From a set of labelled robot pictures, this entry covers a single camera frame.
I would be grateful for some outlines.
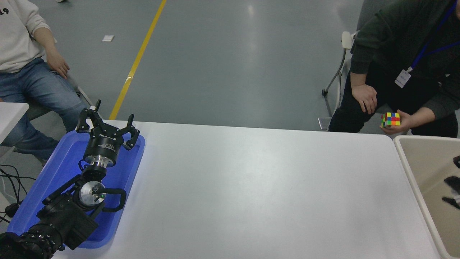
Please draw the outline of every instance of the black cable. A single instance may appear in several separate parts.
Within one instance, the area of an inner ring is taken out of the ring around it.
[[[7,223],[10,223],[10,221],[9,221],[8,219],[6,219],[5,216],[6,216],[6,213],[3,215],[3,217],[0,216],[0,218],[1,218],[0,223],[1,223],[2,221],[5,221],[5,222],[7,222]]]
[[[17,177],[17,176],[14,176],[14,175],[10,175],[8,174],[9,177],[12,177],[12,178],[21,178],[21,179],[31,179],[31,180],[37,180],[33,177],[27,177],[27,176],[20,176],[20,177]]]
[[[78,167],[80,167],[80,170],[83,172],[89,165],[81,165],[81,163],[85,161],[84,159],[81,159],[78,161]]]
[[[20,187],[23,188],[24,192],[27,194],[27,190],[26,188],[24,188],[24,185],[23,183],[21,182],[21,179],[19,178],[19,172],[17,171],[16,167],[12,166],[12,165],[0,165],[0,166],[7,166],[7,167],[12,167],[14,169],[14,171],[16,171],[16,175],[17,175],[17,182],[19,183]]]
[[[14,185],[13,180],[11,180],[11,177],[7,173],[5,173],[5,171],[3,171],[1,168],[0,168],[0,172],[4,173],[6,177],[8,177],[8,180],[10,180],[11,185],[13,186],[14,195],[16,196],[16,202],[19,203],[19,195],[16,192],[16,186]]]

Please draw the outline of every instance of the rubik's cube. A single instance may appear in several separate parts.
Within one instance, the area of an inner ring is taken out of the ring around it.
[[[401,123],[401,118],[397,112],[386,112],[382,115],[382,127],[395,125],[399,126]]]

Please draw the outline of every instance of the person's left hand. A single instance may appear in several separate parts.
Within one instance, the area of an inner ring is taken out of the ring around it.
[[[67,79],[67,71],[70,70],[70,68],[57,49],[52,48],[46,50],[46,61],[52,70],[59,73],[64,79]]]
[[[412,123],[411,115],[401,110],[398,110],[397,113],[399,113],[399,117],[401,119],[399,126],[395,126],[395,125],[391,125],[387,127],[380,126],[382,131],[388,135],[393,135],[396,133],[404,132],[412,128],[413,123]]]

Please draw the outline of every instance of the blue tray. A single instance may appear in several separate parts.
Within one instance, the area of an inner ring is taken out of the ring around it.
[[[124,137],[125,140],[131,138],[129,134]],[[8,226],[8,232],[20,235],[38,223],[36,215],[43,208],[41,201],[75,175],[81,173],[78,161],[83,158],[88,140],[88,133],[79,134],[76,131],[67,133],[61,139]],[[104,186],[122,188],[129,195],[144,147],[145,139],[142,136],[139,136],[136,145],[130,151],[121,147],[116,164],[107,168],[107,176],[102,180]],[[107,207],[116,207],[119,200],[119,195],[108,195],[105,203]],[[99,227],[79,247],[98,248],[105,245],[115,234],[122,213],[123,210],[115,213],[101,212],[96,217]]]

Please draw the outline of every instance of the sleeve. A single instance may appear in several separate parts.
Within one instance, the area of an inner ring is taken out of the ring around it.
[[[8,2],[15,9],[16,14],[32,37],[38,28],[50,29],[43,17],[38,13],[36,5],[27,0],[8,0]]]
[[[460,108],[460,59],[455,61],[453,71],[443,82],[439,92],[423,105],[433,111],[436,119]]]
[[[351,72],[366,74],[375,53],[403,33],[420,6],[420,0],[396,0],[378,11],[356,35]]]

